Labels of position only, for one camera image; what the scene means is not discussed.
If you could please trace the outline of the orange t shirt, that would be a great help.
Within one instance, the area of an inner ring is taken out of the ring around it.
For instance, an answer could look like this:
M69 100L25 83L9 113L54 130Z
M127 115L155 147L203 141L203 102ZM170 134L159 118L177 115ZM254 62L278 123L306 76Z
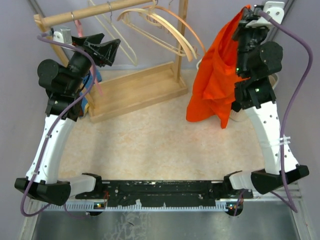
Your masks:
M199 65L186 108L188 122L200 122L212 116L220 119L220 127L227 127L232 103L235 101L235 83L242 79L236 74L238 42L232 39L248 4L238 12L216 35Z

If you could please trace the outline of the white plastic hanger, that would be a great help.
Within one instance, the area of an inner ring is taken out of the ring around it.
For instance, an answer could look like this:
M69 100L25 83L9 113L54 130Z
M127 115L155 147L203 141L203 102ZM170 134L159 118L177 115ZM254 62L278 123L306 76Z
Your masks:
M131 62L135 67L138 66L138 57L136 52L121 34L118 28L113 23L113 12L111 11L110 16L108 17L105 13L101 13L99 16L95 15L94 18L98 21L101 27L106 31L106 33L113 39L119 39L120 45L119 49L126 56L126 58Z

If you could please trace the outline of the beige wooden hanger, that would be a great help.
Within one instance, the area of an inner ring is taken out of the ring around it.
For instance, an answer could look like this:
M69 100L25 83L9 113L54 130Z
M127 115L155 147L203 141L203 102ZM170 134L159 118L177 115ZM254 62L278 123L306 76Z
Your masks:
M160 39L158 39L156 43L164 47L165 49L173 52L177 56L187 57L189 62L191 62L193 59L197 59L198 58L197 48L191 45L191 43L184 37L184 34L181 33L177 28L175 28L170 22L168 22L166 19L164 19L160 15L156 14L155 6L156 5L153 4L153 5L148 5L143 7L144 9L148 9L149 16L152 18L152 22L147 17L145 17L145 20L149 21L150 23L152 23L157 27L164 28L167 31L167 33L171 34L173 38L177 41L179 47L174 47L173 45L170 45L169 43L162 41Z

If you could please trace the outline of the cream plastic hook hanger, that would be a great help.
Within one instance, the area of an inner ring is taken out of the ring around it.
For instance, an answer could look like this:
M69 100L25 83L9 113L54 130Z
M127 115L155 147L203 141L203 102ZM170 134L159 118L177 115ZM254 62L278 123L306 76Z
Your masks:
M117 20L119 22L120 21L123 22L128 27L137 31L139 34L143 35L144 37L151 40L155 44L157 44L156 41L158 41L158 39L160 39L160 40L162 40L162 41L164 41L174 47L179 47L179 44L178 44L178 46L175 46L175 45L173 45L173 44L171 44L161 38L160 34L167 34L174 39L174 37L171 34L168 34L168 32L163 27L159 27L159 26L153 25L151 23L153 21L153 19L150 17L149 13L150 12L146 9L131 8L131 9L127 9L127 10L124 10L123 12L121 12L120 15L117 17Z

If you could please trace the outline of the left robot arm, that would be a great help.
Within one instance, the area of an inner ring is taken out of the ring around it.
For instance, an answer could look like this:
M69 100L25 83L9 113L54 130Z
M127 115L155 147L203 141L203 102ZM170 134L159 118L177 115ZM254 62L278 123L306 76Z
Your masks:
M104 34L72 37L70 44L57 45L74 51L67 66L53 59L43 60L37 67L38 84L45 89L43 134L34 160L24 177L17 178L15 189L23 196L48 204L62 206L70 197L87 193L97 199L103 195L101 177L83 173L78 177L59 180L59 167L66 141L82 109L84 79L94 79L96 67L112 66L120 39L102 42Z

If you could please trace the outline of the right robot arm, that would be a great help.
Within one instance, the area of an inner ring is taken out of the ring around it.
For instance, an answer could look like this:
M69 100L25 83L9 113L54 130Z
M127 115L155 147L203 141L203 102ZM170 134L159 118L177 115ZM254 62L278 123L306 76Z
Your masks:
M262 149L264 168L236 171L223 179L223 192L235 198L241 190L256 190L264 195L284 183L291 184L310 174L291 152L289 138L281 136L276 95L269 76L282 69L283 48L274 41L266 41L273 26L259 14L264 12L278 24L284 18L283 1L267 1L245 7L232 39L238 43L235 72L241 80L235 83L232 109L243 110L249 117Z

